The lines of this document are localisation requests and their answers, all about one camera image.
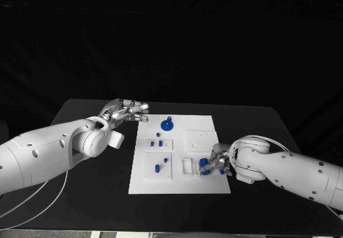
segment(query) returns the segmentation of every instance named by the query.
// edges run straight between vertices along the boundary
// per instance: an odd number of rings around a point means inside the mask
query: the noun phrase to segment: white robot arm
[[[137,114],[147,108],[116,99],[98,116],[29,131],[0,145],[0,195],[51,180],[108,145],[119,149],[124,135],[113,129],[123,120],[147,122],[147,116]]]
[[[343,168],[284,150],[270,154],[267,140],[242,137],[232,145],[214,146],[211,163],[201,172],[219,168],[231,176],[232,166],[245,183],[268,178],[280,188],[343,211]]]

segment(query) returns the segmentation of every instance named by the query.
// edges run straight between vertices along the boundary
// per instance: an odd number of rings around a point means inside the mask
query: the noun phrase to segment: white mat
[[[162,122],[172,117],[173,129],[162,130]],[[182,159],[192,158],[199,161],[211,156],[209,152],[191,153],[186,149],[186,131],[215,131],[212,116],[195,115],[149,115],[149,122],[139,122],[134,162],[129,194],[183,194],[183,193],[231,193],[227,175],[221,175],[219,170],[214,170],[211,175],[191,176],[182,175]],[[173,150],[160,151],[172,153],[172,180],[149,180],[144,178],[144,158],[147,153],[147,140],[173,140]],[[208,140],[211,146],[218,143],[218,137]]]

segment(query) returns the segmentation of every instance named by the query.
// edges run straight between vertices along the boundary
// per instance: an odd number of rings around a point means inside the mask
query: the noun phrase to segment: blue object
[[[166,130],[166,131],[173,129],[172,117],[169,117],[168,120],[163,121],[162,129]]]
[[[156,173],[160,172],[160,165],[156,165]]]
[[[209,164],[209,161],[206,158],[202,158],[199,162],[201,162],[201,168]],[[202,175],[209,175],[209,174],[211,174],[209,170],[202,172]]]

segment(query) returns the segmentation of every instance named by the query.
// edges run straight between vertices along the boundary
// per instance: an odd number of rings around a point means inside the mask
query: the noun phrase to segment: small blue piece
[[[201,168],[209,163],[206,158],[202,158],[199,162],[201,162]],[[209,170],[202,172],[202,175],[209,175],[209,174],[211,174]]]
[[[166,131],[173,129],[172,117],[169,117],[168,120],[163,121],[162,129],[166,130]]]

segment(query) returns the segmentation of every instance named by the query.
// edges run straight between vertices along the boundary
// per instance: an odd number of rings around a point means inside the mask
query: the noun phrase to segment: table
[[[98,115],[108,101],[68,100],[52,125]],[[219,142],[232,143],[255,134],[277,140],[300,153],[273,108],[150,103],[150,113],[212,115]],[[343,221],[327,207],[283,190],[268,180],[247,184],[228,177],[232,194],[129,195],[137,127],[137,122],[123,123],[117,130],[126,135],[121,148],[108,147],[97,158],[77,165],[57,203],[21,229],[343,235]],[[45,209],[59,193],[64,179],[65,174],[49,181],[33,199],[0,220],[2,227],[19,224]],[[2,213],[38,187],[5,196]]]

